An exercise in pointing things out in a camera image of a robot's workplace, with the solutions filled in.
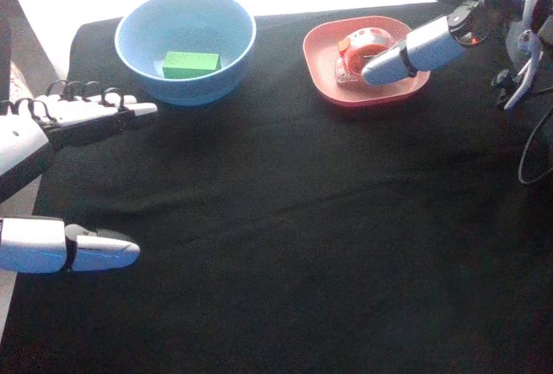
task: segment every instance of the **red tray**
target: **red tray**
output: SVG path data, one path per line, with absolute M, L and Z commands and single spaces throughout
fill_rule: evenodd
M 383 86 L 338 86 L 334 76 L 336 59 L 340 57 L 338 41 L 365 27 L 384 29 L 396 41 L 402 40 L 411 31 L 408 26 L 393 18 L 369 16 L 327 22 L 311 30 L 305 37 L 305 59 L 313 82 L 323 98 L 345 107 L 382 105 L 405 100 L 426 85 L 430 72 L 419 72 L 415 78 Z

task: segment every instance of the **green sponge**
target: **green sponge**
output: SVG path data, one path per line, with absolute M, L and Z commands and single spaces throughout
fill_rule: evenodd
M 190 79 L 213 73 L 221 68 L 215 53 L 167 52 L 163 74 L 167 79 Z

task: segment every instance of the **black cloth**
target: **black cloth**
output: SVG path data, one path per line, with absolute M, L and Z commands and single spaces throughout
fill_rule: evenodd
M 1 372 L 525 372 L 544 364 L 551 191 L 516 169 L 530 130 L 495 109 L 490 40 L 408 103 L 323 101 L 302 40 L 316 25 L 426 4 L 258 18 L 251 75 L 216 105 L 64 149 L 35 213 L 129 234 L 109 273 L 18 276 Z M 149 97 L 82 27 L 70 79 Z

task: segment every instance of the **bowl rim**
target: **bowl rim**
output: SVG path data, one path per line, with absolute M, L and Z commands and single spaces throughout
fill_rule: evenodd
M 146 4 L 152 2 L 154 0 L 148 0 L 146 1 L 145 3 L 142 3 L 140 5 L 138 5 L 135 9 L 133 9 L 130 13 L 128 13 L 127 15 L 125 15 L 121 21 L 119 22 L 118 24 L 118 27 L 117 29 L 115 30 L 115 39 L 114 39 L 114 42 L 115 42 L 115 50 L 119 56 L 119 59 L 121 59 L 121 61 L 130 69 L 132 70 L 133 72 L 135 73 L 138 73 L 140 74 L 141 76 L 144 76 L 145 78 L 148 78 L 148 79 L 152 79 L 152 80 L 160 80 L 160 81 L 163 81 L 163 82 L 169 82 L 169 83 L 188 83 L 188 82 L 194 82 L 196 80 L 202 80 L 202 79 L 208 79 L 212 76 L 216 76 L 218 74 L 221 74 L 223 72 L 225 72 L 226 70 L 230 69 L 231 67 L 237 65 L 251 50 L 251 48 L 253 47 L 253 43 L 255 42 L 256 40 L 256 37 L 257 37 L 257 24 L 256 24 L 256 20 L 253 16 L 253 14 L 247 10 L 242 4 L 240 4 L 238 1 L 236 0 L 231 0 L 232 2 L 234 2 L 235 4 L 237 4 L 243 11 L 245 11 L 246 15 L 248 15 L 248 17 L 250 17 L 250 21 L 251 21 L 251 39 L 250 39 L 250 43 L 248 44 L 248 46 L 245 48 L 244 52 L 242 52 L 242 54 L 236 58 L 235 60 L 232 61 L 232 63 L 226 67 L 223 67 L 221 68 L 220 70 L 216 71 L 216 72 L 213 72 L 213 73 L 209 73 L 209 74 L 204 74 L 203 76 L 198 76 L 198 77 L 195 77 L 195 78 L 190 78 L 190 79 L 166 79 L 166 78 L 160 78 L 159 76 L 153 76 L 151 74 L 147 74 L 141 70 L 138 70 L 136 69 L 135 67 L 133 67 L 129 61 L 127 61 L 125 59 L 125 57 L 123 56 L 123 53 L 120 49 L 120 46 L 119 46 L 119 34 L 121 32 L 121 28 L 123 27 L 123 25 L 125 24 L 125 22 L 127 21 L 127 19 L 133 15 L 138 9 L 141 9 L 143 6 L 145 6 Z

